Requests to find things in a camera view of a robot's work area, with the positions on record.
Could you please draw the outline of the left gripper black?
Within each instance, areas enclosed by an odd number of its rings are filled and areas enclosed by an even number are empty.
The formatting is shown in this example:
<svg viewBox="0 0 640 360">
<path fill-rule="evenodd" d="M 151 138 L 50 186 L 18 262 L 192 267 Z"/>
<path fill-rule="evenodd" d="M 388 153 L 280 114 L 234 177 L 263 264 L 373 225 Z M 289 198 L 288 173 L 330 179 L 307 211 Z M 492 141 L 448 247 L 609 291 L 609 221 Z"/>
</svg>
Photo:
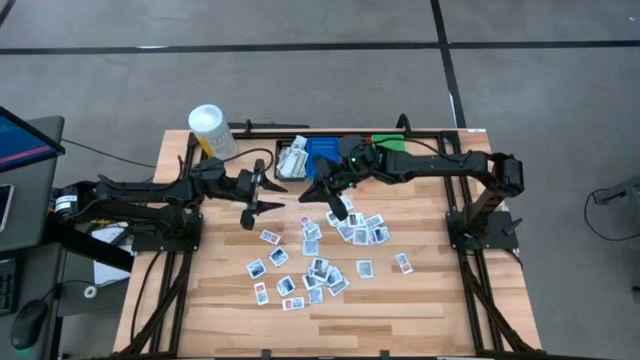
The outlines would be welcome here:
<svg viewBox="0 0 640 360">
<path fill-rule="evenodd" d="M 287 193 L 288 190 L 263 176 L 265 162 L 262 159 L 255 161 L 253 173 L 255 174 L 255 190 L 246 198 L 246 208 L 241 213 L 240 224 L 245 230 L 252 230 L 255 224 L 255 216 L 267 211 L 284 207 L 283 203 L 258 201 L 258 188 L 262 181 L 262 188 L 269 191 Z"/>
</svg>

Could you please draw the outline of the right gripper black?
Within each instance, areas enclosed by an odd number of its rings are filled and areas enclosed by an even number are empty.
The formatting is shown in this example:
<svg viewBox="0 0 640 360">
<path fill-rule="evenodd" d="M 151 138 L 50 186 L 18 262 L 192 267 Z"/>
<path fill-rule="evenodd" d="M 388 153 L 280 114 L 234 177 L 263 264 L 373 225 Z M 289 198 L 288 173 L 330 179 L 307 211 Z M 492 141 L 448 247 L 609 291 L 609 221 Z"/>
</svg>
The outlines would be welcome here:
<svg viewBox="0 0 640 360">
<path fill-rule="evenodd" d="M 331 211 L 339 220 L 345 220 L 348 216 L 348 211 L 340 199 L 343 191 L 341 193 L 332 193 L 328 188 L 328 180 L 332 175 L 340 172 L 347 172 L 352 175 L 352 186 L 358 179 L 357 173 L 349 166 L 338 164 L 325 157 L 315 157 L 313 159 L 313 164 L 317 169 L 314 182 L 304 193 L 300 195 L 298 201 L 326 202 L 329 204 Z"/>
</svg>

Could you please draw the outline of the black plastic basket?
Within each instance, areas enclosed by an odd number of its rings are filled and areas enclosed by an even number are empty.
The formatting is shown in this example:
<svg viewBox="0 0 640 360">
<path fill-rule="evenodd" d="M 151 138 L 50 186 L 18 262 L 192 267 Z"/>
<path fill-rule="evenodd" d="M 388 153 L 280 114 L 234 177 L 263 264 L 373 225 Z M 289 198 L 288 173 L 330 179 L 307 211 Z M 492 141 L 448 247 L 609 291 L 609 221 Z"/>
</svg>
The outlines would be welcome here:
<svg viewBox="0 0 640 360">
<path fill-rule="evenodd" d="M 293 140 L 277 143 L 278 162 L 275 174 L 281 180 L 303 180 L 306 177 L 307 139 L 296 136 Z"/>
</svg>

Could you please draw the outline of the blue plastic basket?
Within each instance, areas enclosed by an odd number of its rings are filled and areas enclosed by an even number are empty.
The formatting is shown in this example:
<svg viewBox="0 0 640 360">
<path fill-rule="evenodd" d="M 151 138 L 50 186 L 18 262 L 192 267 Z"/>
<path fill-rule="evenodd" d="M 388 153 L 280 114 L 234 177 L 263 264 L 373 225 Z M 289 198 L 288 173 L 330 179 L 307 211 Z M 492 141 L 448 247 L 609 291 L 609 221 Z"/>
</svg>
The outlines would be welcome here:
<svg viewBox="0 0 640 360">
<path fill-rule="evenodd" d="M 308 154 L 306 162 L 306 175 L 309 179 L 316 176 L 317 169 L 313 164 L 316 156 L 322 156 L 338 164 L 341 163 L 339 154 L 340 139 L 338 137 L 310 137 L 306 142 L 306 152 Z"/>
</svg>

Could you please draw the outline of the white wipes canister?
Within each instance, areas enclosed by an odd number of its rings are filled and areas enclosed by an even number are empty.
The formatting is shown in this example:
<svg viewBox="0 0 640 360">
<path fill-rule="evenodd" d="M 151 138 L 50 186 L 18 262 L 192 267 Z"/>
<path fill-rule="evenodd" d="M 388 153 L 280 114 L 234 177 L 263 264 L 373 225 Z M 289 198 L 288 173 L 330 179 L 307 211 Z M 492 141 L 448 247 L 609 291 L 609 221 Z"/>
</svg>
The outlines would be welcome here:
<svg viewBox="0 0 640 360">
<path fill-rule="evenodd" d="M 226 160 L 239 153 L 229 124 L 216 105 L 203 104 L 188 116 L 188 124 L 209 157 Z"/>
</svg>

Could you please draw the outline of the green plastic basket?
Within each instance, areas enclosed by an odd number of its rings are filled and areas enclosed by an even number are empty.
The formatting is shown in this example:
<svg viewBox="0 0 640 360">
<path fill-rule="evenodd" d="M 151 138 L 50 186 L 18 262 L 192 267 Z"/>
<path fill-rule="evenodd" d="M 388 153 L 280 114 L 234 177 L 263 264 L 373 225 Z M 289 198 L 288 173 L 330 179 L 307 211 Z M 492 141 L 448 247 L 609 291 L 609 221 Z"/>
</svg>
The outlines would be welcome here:
<svg viewBox="0 0 640 360">
<path fill-rule="evenodd" d="M 371 142 L 390 150 L 405 152 L 404 136 L 401 134 L 377 134 L 371 136 Z"/>
</svg>

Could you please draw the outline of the white paper sheet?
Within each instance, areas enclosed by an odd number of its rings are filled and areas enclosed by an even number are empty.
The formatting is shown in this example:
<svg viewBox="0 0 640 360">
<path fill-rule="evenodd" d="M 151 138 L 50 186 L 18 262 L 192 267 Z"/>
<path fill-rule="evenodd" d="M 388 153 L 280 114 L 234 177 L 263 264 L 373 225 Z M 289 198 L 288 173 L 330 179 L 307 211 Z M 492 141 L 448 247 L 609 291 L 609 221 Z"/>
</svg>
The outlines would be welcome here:
<svg viewBox="0 0 640 360">
<path fill-rule="evenodd" d="M 132 236 L 126 231 L 126 223 L 116 223 L 102 229 L 94 230 L 91 235 L 102 242 L 116 245 L 121 250 L 132 254 Z M 93 262 L 94 283 L 101 287 L 119 282 L 130 277 L 128 271 L 120 270 L 109 265 Z"/>
</svg>

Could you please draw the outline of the black stand bar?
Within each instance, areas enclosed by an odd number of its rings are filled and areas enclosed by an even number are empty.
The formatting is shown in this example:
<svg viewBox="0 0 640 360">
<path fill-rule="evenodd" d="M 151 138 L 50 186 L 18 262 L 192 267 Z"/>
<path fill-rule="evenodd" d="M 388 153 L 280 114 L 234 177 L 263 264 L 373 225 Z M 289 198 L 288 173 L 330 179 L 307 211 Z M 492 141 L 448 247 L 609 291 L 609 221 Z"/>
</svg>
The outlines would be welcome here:
<svg viewBox="0 0 640 360">
<path fill-rule="evenodd" d="M 127 272 L 132 270 L 134 263 L 129 252 L 64 225 L 53 216 L 45 221 L 42 243 L 58 243 L 67 251 Z"/>
</svg>

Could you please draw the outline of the grey side desk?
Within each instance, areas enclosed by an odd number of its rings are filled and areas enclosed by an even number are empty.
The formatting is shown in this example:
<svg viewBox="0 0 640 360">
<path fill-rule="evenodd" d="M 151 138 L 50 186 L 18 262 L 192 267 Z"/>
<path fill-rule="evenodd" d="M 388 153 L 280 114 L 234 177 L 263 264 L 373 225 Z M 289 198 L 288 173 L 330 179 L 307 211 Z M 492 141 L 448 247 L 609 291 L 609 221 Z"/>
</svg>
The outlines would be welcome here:
<svg viewBox="0 0 640 360">
<path fill-rule="evenodd" d="M 63 117 L 25 121 L 61 144 Z M 58 157 L 0 173 L 0 185 L 15 188 L 6 227 L 0 233 L 0 253 L 34 247 L 41 242 Z"/>
</svg>

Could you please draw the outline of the black monitor blue screen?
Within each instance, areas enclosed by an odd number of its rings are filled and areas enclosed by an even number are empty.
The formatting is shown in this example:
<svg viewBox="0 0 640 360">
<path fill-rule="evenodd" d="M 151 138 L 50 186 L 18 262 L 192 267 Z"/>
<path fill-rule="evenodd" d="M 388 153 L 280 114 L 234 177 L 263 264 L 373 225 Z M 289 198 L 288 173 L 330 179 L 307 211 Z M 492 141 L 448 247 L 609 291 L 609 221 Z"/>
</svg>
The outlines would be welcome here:
<svg viewBox="0 0 640 360">
<path fill-rule="evenodd" d="M 66 149 L 0 106 L 0 173 L 64 155 Z"/>
</svg>

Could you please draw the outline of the white smartphone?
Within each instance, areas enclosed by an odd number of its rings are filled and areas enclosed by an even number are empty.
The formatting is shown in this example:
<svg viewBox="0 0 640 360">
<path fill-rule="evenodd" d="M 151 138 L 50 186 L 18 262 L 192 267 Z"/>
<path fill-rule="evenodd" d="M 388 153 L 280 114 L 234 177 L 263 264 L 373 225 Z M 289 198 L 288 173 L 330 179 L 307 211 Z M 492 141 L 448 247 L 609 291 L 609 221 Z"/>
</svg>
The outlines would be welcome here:
<svg viewBox="0 0 640 360">
<path fill-rule="evenodd" d="M 0 185 L 0 233 L 5 229 L 9 210 L 14 195 L 14 186 L 10 184 Z"/>
</svg>

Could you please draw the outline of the black computer mouse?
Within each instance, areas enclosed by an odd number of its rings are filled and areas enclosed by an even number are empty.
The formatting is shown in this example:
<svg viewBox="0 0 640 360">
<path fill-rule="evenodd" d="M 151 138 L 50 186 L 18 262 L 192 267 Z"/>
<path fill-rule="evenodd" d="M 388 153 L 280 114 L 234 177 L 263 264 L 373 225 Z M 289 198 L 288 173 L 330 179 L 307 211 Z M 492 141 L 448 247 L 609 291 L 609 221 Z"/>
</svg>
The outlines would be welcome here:
<svg viewBox="0 0 640 360">
<path fill-rule="evenodd" d="M 19 310 L 10 333 L 14 349 L 25 350 L 37 342 L 47 312 L 48 305 L 44 299 L 31 300 Z"/>
</svg>

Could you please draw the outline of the black keyboard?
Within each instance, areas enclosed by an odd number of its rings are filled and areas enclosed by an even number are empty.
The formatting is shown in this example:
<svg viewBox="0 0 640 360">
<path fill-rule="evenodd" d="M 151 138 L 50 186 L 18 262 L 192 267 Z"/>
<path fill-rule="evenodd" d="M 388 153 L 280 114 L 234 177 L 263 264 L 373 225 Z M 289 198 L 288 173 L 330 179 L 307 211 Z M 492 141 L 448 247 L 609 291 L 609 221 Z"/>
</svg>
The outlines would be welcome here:
<svg viewBox="0 0 640 360">
<path fill-rule="evenodd" d="M 14 274 L 0 274 L 0 316 L 8 315 L 15 311 L 17 290 L 14 288 L 14 284 Z"/>
</svg>

